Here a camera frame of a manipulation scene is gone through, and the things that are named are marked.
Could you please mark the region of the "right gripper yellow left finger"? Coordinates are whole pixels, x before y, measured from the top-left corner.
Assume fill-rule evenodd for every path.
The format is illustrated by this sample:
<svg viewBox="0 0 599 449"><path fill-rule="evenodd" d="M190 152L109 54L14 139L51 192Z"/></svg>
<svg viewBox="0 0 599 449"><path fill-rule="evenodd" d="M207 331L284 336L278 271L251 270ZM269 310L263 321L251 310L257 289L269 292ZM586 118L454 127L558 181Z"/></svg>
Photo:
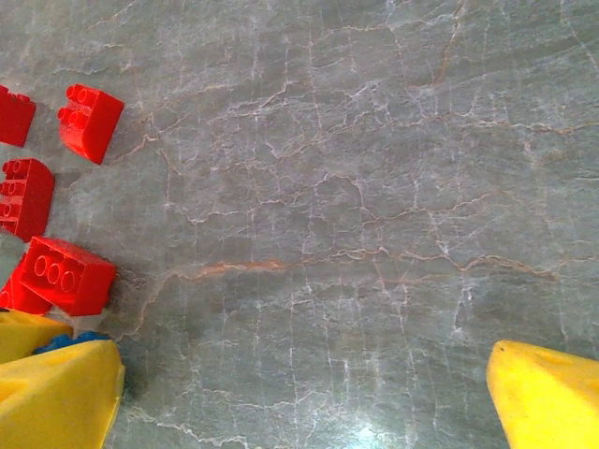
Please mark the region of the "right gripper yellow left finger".
<svg viewBox="0 0 599 449"><path fill-rule="evenodd" d="M90 340L0 365L0 449L102 449L119 410L116 344Z"/></svg>

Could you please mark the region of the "red lego brick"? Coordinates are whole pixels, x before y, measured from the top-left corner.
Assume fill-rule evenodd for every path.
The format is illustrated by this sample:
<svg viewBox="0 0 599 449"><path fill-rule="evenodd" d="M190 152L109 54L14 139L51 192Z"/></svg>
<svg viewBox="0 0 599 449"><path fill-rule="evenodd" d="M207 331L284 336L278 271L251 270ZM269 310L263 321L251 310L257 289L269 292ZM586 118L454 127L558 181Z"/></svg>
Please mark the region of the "red lego brick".
<svg viewBox="0 0 599 449"><path fill-rule="evenodd" d="M28 243L45 232L54 189L51 171L35 158L2 165L0 229Z"/></svg>
<svg viewBox="0 0 599 449"><path fill-rule="evenodd" d="M0 290L0 308L42 315L51 309L51 303L25 288L11 276Z"/></svg>
<svg viewBox="0 0 599 449"><path fill-rule="evenodd" d="M62 239L33 237L21 284L69 316L98 315L109 302L116 267Z"/></svg>
<svg viewBox="0 0 599 449"><path fill-rule="evenodd" d="M0 84L0 142L22 148L36 109L28 96L14 94Z"/></svg>
<svg viewBox="0 0 599 449"><path fill-rule="evenodd" d="M59 138L75 154L101 165L124 102L98 89L73 84L66 89L66 105L57 112Z"/></svg>

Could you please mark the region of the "blue lego brick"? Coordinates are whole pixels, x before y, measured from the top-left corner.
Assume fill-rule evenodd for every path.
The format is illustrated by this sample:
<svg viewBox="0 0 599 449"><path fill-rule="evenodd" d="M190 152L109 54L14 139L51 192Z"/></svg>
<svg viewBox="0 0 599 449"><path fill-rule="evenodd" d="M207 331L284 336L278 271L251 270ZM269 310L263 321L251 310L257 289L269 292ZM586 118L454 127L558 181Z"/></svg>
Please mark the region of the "blue lego brick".
<svg viewBox="0 0 599 449"><path fill-rule="evenodd" d="M53 337L48 344L37 347L33 351L33 355L40 355L93 340L110 340L110 337L95 331L85 331L80 333L77 337L69 337L67 334L61 334Z"/></svg>

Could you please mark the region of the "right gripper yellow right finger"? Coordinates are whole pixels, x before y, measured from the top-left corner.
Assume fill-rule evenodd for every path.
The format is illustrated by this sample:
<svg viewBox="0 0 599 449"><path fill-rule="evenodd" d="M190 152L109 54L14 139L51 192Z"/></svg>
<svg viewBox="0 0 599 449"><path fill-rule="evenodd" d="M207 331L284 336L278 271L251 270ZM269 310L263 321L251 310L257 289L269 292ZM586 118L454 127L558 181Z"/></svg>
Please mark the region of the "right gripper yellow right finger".
<svg viewBox="0 0 599 449"><path fill-rule="evenodd" d="M599 449L599 361L500 340L487 385L510 449Z"/></svg>

